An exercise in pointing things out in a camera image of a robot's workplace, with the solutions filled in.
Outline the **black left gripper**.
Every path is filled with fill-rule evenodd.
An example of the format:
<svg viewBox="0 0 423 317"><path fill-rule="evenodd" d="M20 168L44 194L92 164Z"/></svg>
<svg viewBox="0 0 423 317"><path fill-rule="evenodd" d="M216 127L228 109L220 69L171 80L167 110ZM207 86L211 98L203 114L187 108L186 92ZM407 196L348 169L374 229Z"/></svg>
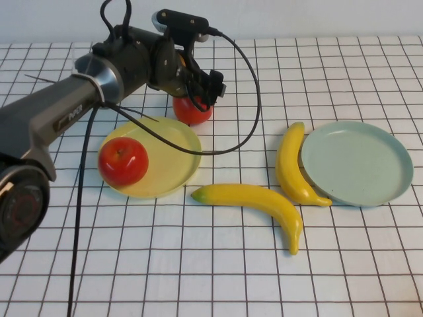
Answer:
<svg viewBox="0 0 423 317"><path fill-rule="evenodd" d="M192 48L179 50L171 38L159 36L150 51L151 70L148 86L182 98L188 96L195 108L211 108L212 100L223 98L227 86L223 73L212 69L210 75L200 70Z"/></svg>

